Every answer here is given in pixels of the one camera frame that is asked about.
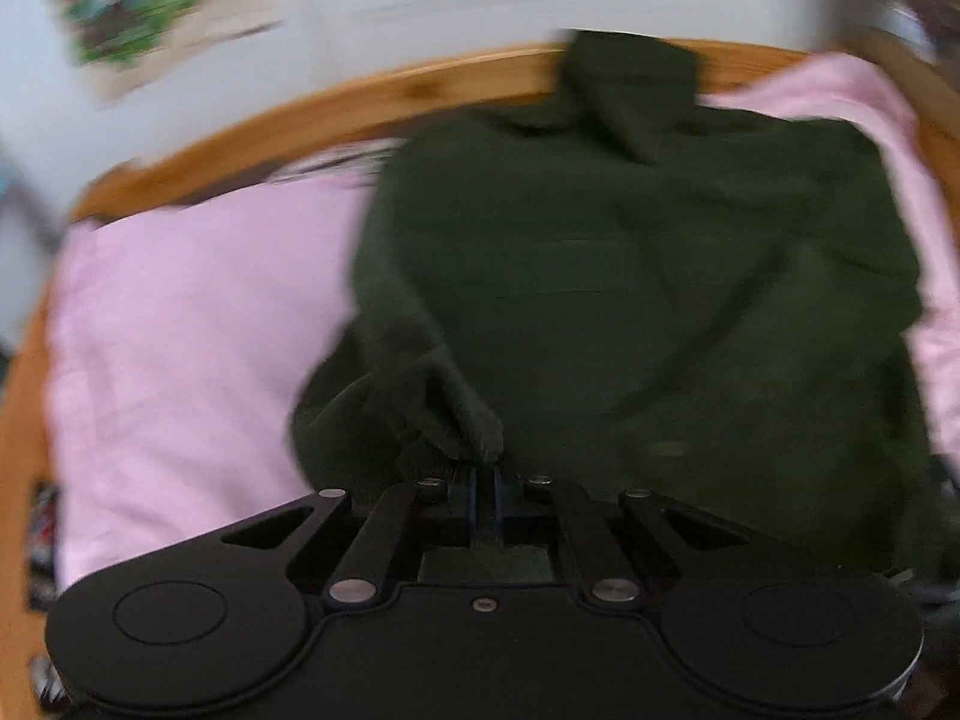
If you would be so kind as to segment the dark green corduroy shirt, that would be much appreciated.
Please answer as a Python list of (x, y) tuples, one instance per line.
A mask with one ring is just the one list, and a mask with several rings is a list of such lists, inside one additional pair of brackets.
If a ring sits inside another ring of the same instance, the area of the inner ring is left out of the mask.
[(919, 278), (859, 128), (705, 106), (693, 52), (581, 31), (540, 103), (461, 110), (389, 158), (291, 444), (314, 488), (363, 500), (500, 466), (949, 582)]

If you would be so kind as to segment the pink bed sheet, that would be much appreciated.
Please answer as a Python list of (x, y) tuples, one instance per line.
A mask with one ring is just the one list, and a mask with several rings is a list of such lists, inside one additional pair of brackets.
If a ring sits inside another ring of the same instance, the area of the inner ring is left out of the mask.
[[(705, 106), (848, 122), (877, 146), (921, 266), (907, 348), (932, 481), (958, 511), (934, 477), (958, 465), (958, 250), (916, 115), (851, 55), (814, 55), (715, 93), (708, 60), (693, 54)], [(371, 142), (363, 166), (290, 172), (71, 236), (47, 319), (62, 582), (319, 489), (296, 460), (291, 415), (352, 320), (361, 225), (406, 141)]]

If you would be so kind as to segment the blond chibi character poster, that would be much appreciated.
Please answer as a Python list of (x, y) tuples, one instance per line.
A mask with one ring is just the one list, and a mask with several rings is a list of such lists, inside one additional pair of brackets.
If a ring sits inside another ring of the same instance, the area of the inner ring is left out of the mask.
[(52, 0), (71, 63), (114, 103), (202, 50), (280, 22), (275, 0)]

